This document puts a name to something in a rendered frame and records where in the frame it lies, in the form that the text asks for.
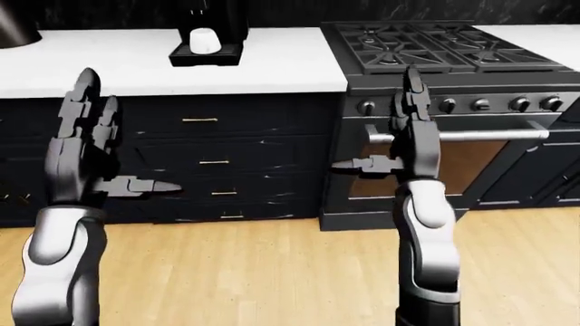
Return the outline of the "dark drawer cabinet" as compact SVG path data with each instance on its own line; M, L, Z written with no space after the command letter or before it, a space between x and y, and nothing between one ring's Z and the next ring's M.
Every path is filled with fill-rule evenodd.
M111 199L111 222L318 216L341 99L334 92L121 97L121 173L182 191ZM218 122L181 121L210 118ZM198 164L224 159L230 163ZM229 191L237 195L210 195Z

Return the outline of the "white ceramic mug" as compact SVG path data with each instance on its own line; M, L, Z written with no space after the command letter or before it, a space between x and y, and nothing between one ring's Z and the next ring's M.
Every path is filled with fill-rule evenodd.
M192 53L209 55L218 53L221 48L221 42L213 29L202 27L189 32L189 50Z

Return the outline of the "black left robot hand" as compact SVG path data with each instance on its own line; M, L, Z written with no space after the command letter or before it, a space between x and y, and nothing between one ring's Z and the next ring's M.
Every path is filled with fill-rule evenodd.
M101 208L109 197L182 191L177 184L119 174L123 110L117 97L101 98L101 79L92 68L82 70L65 94L58 117L44 160L49 205Z

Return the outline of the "black gas stove range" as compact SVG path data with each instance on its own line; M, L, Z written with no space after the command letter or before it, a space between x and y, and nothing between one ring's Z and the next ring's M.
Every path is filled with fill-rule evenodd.
M347 80L343 109L334 133L332 162L385 155L391 143L369 143L365 126L389 132L390 105L409 65L419 70L430 92L428 113L440 132L525 129L534 121L549 130L580 100L580 72L565 67L461 21L334 22L321 26ZM509 103L528 97L525 112ZM558 96L556 111L540 102ZM442 100L457 106L442 112ZM470 105L487 99L490 110ZM373 116L359 102L371 100ZM441 141L440 180L458 216L466 214L527 149L540 140ZM394 177L363 178L331 170L319 218L324 231L391 229L397 187Z

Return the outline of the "black coffee machine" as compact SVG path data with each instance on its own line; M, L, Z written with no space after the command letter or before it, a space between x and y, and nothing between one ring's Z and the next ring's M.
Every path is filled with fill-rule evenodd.
M174 67L237 66L248 36L247 0L176 0Z

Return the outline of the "dark round vessel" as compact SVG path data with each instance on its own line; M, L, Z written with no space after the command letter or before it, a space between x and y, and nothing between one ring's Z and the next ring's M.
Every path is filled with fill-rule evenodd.
M18 48L42 40L24 0L0 0L0 49Z

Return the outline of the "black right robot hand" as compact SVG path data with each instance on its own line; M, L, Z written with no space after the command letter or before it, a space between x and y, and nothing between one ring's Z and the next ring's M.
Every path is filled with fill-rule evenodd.
M390 154L334 162L331 170L363 178L395 176L399 182L439 177L440 132L428 113L430 93L416 67L402 77L402 89L391 100Z

